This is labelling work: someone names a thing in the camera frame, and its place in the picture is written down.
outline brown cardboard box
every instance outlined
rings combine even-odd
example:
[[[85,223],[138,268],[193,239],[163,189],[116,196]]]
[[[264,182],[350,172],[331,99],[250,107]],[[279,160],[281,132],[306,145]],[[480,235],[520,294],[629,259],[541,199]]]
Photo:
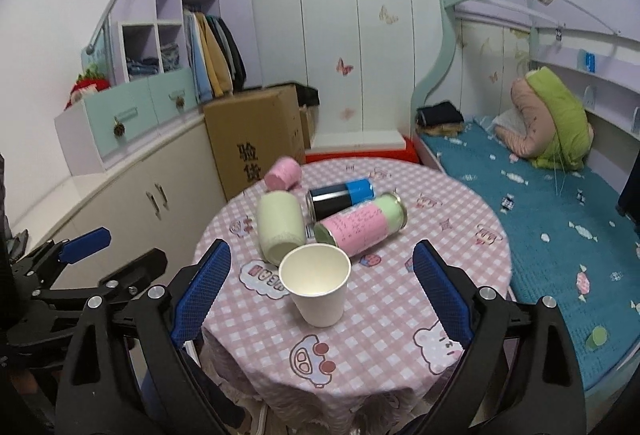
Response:
[[[305,162],[294,85],[213,101],[204,118],[227,200],[262,179],[282,155]]]
[[[318,120],[318,107],[300,107],[300,123],[302,124],[302,136],[305,139],[305,148],[311,148],[311,143],[316,135],[316,121]]]

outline purple closet door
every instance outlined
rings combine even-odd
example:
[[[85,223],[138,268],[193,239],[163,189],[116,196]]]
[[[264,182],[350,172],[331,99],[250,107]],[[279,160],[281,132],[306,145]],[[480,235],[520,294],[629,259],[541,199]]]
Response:
[[[246,70],[245,87],[262,86],[258,42],[251,0],[219,0],[220,16],[234,36]]]

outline drawer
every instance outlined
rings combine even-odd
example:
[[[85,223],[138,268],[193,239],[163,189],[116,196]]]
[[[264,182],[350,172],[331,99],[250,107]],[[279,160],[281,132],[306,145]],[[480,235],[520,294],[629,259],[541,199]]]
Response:
[[[148,78],[124,83],[83,101],[95,145],[101,157],[158,126],[158,118],[149,93]],[[114,130],[116,122],[124,127],[120,137]]]
[[[170,121],[198,105],[191,69],[159,74],[148,80],[159,123]]]

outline round table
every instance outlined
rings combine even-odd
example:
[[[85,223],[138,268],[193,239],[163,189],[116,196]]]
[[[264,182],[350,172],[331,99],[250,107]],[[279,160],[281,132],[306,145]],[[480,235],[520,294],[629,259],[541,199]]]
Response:
[[[386,433],[462,354],[413,274],[417,242],[427,238],[449,265],[502,296],[511,278],[507,236],[489,206],[461,182],[418,164],[343,158],[303,166],[302,186],[292,193],[306,223],[309,188],[358,178],[369,178],[376,195],[395,190],[409,221],[352,259],[345,312],[332,327],[306,323],[278,269],[262,259],[255,212],[264,182],[228,202],[194,255],[195,263],[217,238],[231,248],[231,271],[203,325],[219,375],[260,395],[288,425],[320,421],[334,435],[347,434],[358,414],[368,433]]]

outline mattress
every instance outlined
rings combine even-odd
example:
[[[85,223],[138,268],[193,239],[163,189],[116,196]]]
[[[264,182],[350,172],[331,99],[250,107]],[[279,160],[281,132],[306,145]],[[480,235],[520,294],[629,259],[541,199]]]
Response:
[[[618,194],[589,168],[564,175],[533,168],[476,123],[455,139],[421,136],[446,173],[478,193],[508,235],[518,301],[558,301],[584,389],[627,356],[640,338],[640,244],[616,212]],[[596,326],[607,342],[585,345]]]

